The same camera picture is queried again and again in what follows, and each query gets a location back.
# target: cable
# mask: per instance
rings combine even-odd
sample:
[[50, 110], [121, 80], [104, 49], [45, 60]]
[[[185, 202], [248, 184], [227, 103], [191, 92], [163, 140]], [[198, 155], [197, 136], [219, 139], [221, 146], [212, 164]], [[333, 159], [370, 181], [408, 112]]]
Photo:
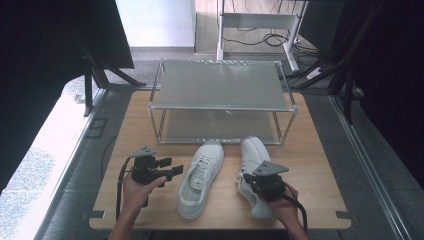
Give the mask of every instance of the cable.
[[321, 66], [321, 64], [322, 64], [322, 62], [318, 60], [316, 63], [312, 64], [305, 71], [300, 72], [300, 73], [295, 73], [295, 74], [292, 74], [292, 75], [286, 75], [286, 78], [304, 77], [304, 76], [308, 75], [309, 73], [311, 73], [313, 70], [315, 70], [315, 68]]
[[294, 1], [293, 9], [292, 9], [292, 14], [294, 13], [294, 8], [296, 7], [296, 2], [297, 2], [297, 1]]
[[285, 195], [284, 193], [280, 194], [280, 197], [287, 200], [291, 204], [293, 204], [295, 207], [299, 208], [300, 212], [302, 213], [302, 219], [303, 219], [303, 229], [305, 229], [305, 232], [308, 232], [308, 216], [306, 214], [306, 210], [303, 207], [303, 205], [297, 200], [296, 195], [293, 193], [293, 190], [287, 185], [287, 183], [284, 182], [284, 185], [289, 188], [290, 192], [294, 196], [294, 199]]
[[308, 47], [300, 46], [300, 45], [297, 45], [297, 44], [294, 45], [294, 49], [298, 53], [305, 53], [305, 54], [309, 54], [309, 55], [314, 56], [314, 57], [316, 57], [319, 53], [318, 49], [308, 48]]
[[101, 161], [100, 161], [100, 177], [101, 177], [101, 179], [103, 180], [103, 177], [104, 177], [104, 173], [103, 173], [103, 166], [104, 166], [104, 161], [105, 161], [105, 156], [106, 156], [106, 151], [107, 151], [107, 149], [109, 148], [109, 146], [112, 144], [112, 142], [114, 141], [114, 140], [116, 140], [116, 138], [118, 137], [118, 134], [116, 134], [109, 142], [108, 142], [108, 144], [106, 145], [106, 147], [105, 147], [105, 149], [103, 150], [103, 154], [102, 154], [102, 158], [101, 158]]
[[[235, 10], [234, 0], [232, 0], [231, 2], [232, 2], [232, 6], [233, 6], [233, 12], [235, 13], [236, 10]], [[279, 6], [278, 6], [278, 13], [279, 13], [280, 10], [281, 10], [282, 3], [283, 3], [282, 0], [277, 0], [277, 2], [274, 4], [274, 6], [271, 9], [271, 12], [274, 9], [274, 7], [277, 4], [279, 4]], [[244, 5], [245, 5], [245, 8], [246, 8], [247, 12], [249, 12], [249, 9], [247, 8], [246, 1], [244, 2]], [[218, 22], [219, 10], [218, 10], [218, 7], [219, 6], [218, 6], [218, 0], [217, 0], [216, 1], [216, 19], [217, 19], [216, 24], [217, 24], [218, 29], [219, 29], [219, 22]], [[257, 30], [257, 28], [249, 28], [249, 29], [240, 29], [240, 28], [237, 28], [237, 30], [238, 31], [242, 31], [242, 32], [249, 32], [249, 31]], [[265, 34], [263, 36], [262, 41], [255, 42], [255, 43], [246, 43], [246, 42], [242, 42], [242, 41], [238, 41], [238, 40], [234, 40], [234, 39], [227, 39], [225, 37], [222, 37], [222, 39], [225, 40], [225, 41], [227, 41], [227, 42], [235, 42], [235, 43], [239, 43], [239, 44], [243, 44], [243, 45], [247, 45], [247, 46], [253, 46], [253, 45], [258, 45], [258, 44], [261, 44], [261, 43], [266, 43], [267, 45], [269, 45], [271, 47], [280, 47], [280, 46], [282, 46], [288, 40], [288, 37], [285, 37], [285, 36], [280, 35], [280, 34], [273, 33], [272, 31], [273, 31], [273, 29], [270, 30], [270, 33], [269, 34]], [[278, 44], [272, 44], [272, 43], [269, 42], [270, 39], [276, 39], [279, 43]]]
[[305, 63], [305, 62], [303, 62], [303, 60], [301, 60], [302, 58], [304, 58], [304, 57], [312, 57], [311, 55], [309, 55], [309, 54], [306, 54], [306, 55], [298, 55], [296, 58], [297, 58], [297, 62], [299, 62], [300, 64], [302, 64], [303, 66], [312, 66], [313, 65], [313, 63], [312, 64], [310, 64], [310, 63]]
[[278, 2], [280, 2], [280, 5], [277, 8], [277, 13], [279, 13], [280, 9], [281, 9], [281, 3], [283, 2], [282, 0], [277, 0], [274, 4], [274, 6], [272, 6], [271, 11], [269, 11], [269, 13], [272, 13], [272, 10], [274, 10], [275, 6], [277, 6]]
[[119, 172], [118, 184], [116, 188], [116, 220], [118, 220], [119, 214], [121, 213], [122, 181], [124, 180], [125, 170], [127, 169], [127, 165], [130, 160], [131, 157], [128, 157], [127, 160], [125, 160], [124, 165], [122, 165], [121, 172]]

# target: gray floor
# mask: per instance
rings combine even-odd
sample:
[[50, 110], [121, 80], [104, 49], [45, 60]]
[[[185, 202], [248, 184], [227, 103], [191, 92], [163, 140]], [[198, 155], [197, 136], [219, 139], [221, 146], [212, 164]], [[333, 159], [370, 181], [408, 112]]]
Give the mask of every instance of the gray floor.
[[[137, 79], [153, 80], [158, 58], [213, 59], [214, 56], [192, 53], [147, 53], [133, 52], [136, 70], [128, 74]], [[229, 56], [228, 58], [250, 58], [274, 60], [281, 56]], [[136, 90], [116, 76], [108, 75], [110, 89], [102, 97], [93, 119], [107, 119], [103, 131], [88, 129], [74, 160], [64, 178], [51, 210], [38, 233], [37, 239], [105, 239], [109, 231], [97, 231], [88, 225], [94, 201], [107, 166], [115, 137], [120, 129], [131, 93]], [[364, 171], [355, 148], [338, 116], [332, 99], [326, 94], [328, 81], [322, 81], [304, 94], [312, 119], [322, 141], [324, 150], [334, 172], [337, 184], [352, 219], [352, 226], [345, 230], [310, 229], [310, 239], [400, 239], [393, 231], [387, 212], [382, 207], [373, 184]], [[393, 200], [396, 209], [410, 234], [410, 239], [424, 238], [424, 192], [406, 170], [387, 142], [367, 119], [359, 102], [352, 106], [355, 132], [360, 138], [368, 158]], [[244, 238], [259, 236], [248, 232], [155, 232], [152, 239], [208, 239]], [[261, 233], [261, 239], [283, 239], [284, 234]], [[149, 232], [135, 231], [134, 239], [147, 239]]]

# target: shoe tongue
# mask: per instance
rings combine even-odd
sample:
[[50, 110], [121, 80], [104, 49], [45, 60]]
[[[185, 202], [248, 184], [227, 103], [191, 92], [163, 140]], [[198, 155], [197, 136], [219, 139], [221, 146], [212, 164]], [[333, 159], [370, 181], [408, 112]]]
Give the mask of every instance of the shoe tongue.
[[202, 190], [203, 186], [203, 169], [196, 169], [191, 176], [190, 186], [197, 190]]

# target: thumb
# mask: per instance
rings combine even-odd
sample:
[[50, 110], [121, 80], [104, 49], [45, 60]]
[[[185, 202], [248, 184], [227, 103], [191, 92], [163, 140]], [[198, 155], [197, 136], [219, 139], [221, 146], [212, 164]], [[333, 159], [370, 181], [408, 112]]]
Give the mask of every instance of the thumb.
[[153, 190], [154, 188], [157, 188], [160, 185], [164, 184], [166, 182], [166, 179], [167, 179], [166, 176], [162, 176], [160, 178], [155, 179], [153, 182], [151, 182], [147, 186], [149, 186], [149, 188]]

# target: white sneaker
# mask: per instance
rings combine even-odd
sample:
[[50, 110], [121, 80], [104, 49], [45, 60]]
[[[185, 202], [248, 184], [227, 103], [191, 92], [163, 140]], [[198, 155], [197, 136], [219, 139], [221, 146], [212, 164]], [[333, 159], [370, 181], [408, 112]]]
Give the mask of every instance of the white sneaker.
[[178, 213], [196, 219], [205, 208], [209, 188], [221, 169], [224, 149], [215, 140], [205, 142], [194, 154], [178, 193]]
[[271, 162], [268, 151], [261, 140], [253, 136], [243, 139], [240, 145], [243, 159], [239, 176], [237, 177], [238, 191], [249, 201], [252, 207], [249, 216], [252, 219], [273, 219], [274, 214], [269, 206], [253, 192], [250, 184], [246, 183], [243, 178], [243, 174], [252, 174], [263, 161]]

